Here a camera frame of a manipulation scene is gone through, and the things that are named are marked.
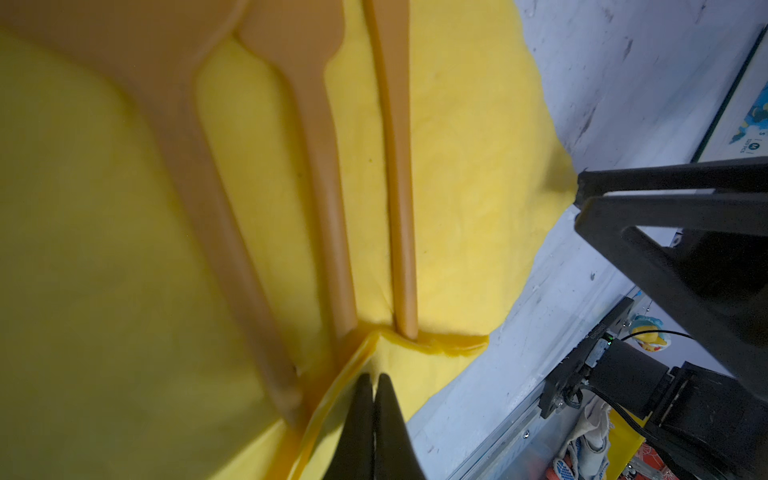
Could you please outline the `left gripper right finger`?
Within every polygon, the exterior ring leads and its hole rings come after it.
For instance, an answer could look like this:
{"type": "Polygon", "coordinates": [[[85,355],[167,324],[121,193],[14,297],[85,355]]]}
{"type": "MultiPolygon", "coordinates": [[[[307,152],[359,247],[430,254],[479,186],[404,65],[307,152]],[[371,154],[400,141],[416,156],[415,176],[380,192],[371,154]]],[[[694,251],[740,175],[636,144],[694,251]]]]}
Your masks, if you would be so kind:
{"type": "Polygon", "coordinates": [[[374,478],[425,480],[416,458],[394,385],[389,375],[378,377],[374,401],[374,478]]]}

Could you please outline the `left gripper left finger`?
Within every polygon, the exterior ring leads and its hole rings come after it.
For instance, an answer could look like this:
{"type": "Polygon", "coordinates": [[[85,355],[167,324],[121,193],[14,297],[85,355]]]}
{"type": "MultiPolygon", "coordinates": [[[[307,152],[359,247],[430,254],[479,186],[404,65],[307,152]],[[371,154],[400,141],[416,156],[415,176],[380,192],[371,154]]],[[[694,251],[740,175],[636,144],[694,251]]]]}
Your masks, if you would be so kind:
{"type": "Polygon", "coordinates": [[[374,478],[374,398],[371,377],[362,374],[355,383],[341,436],[324,479],[374,478]]]}

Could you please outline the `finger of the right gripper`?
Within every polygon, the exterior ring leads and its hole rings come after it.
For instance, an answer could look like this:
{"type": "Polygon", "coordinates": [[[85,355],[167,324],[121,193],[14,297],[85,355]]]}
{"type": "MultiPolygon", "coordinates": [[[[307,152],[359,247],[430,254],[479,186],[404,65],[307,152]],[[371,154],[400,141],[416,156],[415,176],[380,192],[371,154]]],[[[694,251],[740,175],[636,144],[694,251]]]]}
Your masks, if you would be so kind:
{"type": "Polygon", "coordinates": [[[578,175],[575,206],[609,192],[725,189],[767,192],[767,158],[721,160],[647,168],[583,171],[578,175]]]}
{"type": "Polygon", "coordinates": [[[764,194],[601,196],[586,201],[575,230],[630,280],[623,230],[635,226],[662,247],[676,248],[688,229],[739,232],[767,228],[764,194]]]}

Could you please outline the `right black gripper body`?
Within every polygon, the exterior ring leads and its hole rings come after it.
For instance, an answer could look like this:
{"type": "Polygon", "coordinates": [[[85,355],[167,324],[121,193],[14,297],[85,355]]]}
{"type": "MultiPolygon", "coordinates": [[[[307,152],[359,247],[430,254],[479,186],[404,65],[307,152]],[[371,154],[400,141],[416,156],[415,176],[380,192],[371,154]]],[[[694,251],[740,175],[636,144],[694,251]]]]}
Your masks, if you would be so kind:
{"type": "Polygon", "coordinates": [[[676,248],[623,230],[630,277],[729,373],[767,399],[767,228],[688,229],[676,248]]]}

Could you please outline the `yellow paper napkin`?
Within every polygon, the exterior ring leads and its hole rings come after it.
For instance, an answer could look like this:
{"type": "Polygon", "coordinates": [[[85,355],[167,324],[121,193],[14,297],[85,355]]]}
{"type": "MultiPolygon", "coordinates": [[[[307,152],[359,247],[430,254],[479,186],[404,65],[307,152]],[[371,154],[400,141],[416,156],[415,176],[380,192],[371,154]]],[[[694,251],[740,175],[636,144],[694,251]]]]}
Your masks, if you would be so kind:
{"type": "MultiPolygon", "coordinates": [[[[253,1],[245,1],[249,8],[253,1]]],[[[318,479],[357,377],[405,416],[488,346],[575,174],[511,1],[407,1],[418,338],[396,328],[385,142],[366,1],[341,1],[325,83],[358,327],[334,355],[295,99],[237,28],[199,118],[304,395],[291,427],[195,237],[141,107],[1,24],[1,475],[318,479]]]]}

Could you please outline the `orange plastic spoon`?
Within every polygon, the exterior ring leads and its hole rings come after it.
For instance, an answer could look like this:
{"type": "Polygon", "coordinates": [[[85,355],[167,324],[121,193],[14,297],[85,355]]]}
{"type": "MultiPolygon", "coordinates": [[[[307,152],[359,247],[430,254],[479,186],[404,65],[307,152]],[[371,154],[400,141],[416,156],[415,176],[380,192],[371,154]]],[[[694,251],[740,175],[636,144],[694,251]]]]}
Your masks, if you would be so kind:
{"type": "Polygon", "coordinates": [[[304,395],[199,118],[196,79],[245,1],[4,1],[1,24],[118,85],[145,113],[195,237],[280,415],[304,395]]]}

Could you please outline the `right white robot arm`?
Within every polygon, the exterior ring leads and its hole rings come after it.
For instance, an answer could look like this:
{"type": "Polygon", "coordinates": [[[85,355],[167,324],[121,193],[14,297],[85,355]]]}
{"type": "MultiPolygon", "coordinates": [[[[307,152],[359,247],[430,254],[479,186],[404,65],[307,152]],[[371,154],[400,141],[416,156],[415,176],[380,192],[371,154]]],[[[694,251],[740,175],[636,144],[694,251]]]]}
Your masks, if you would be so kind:
{"type": "Polygon", "coordinates": [[[609,329],[545,378],[543,417],[606,401],[681,479],[767,475],[767,161],[585,171],[575,231],[723,367],[669,368],[609,329]]]}

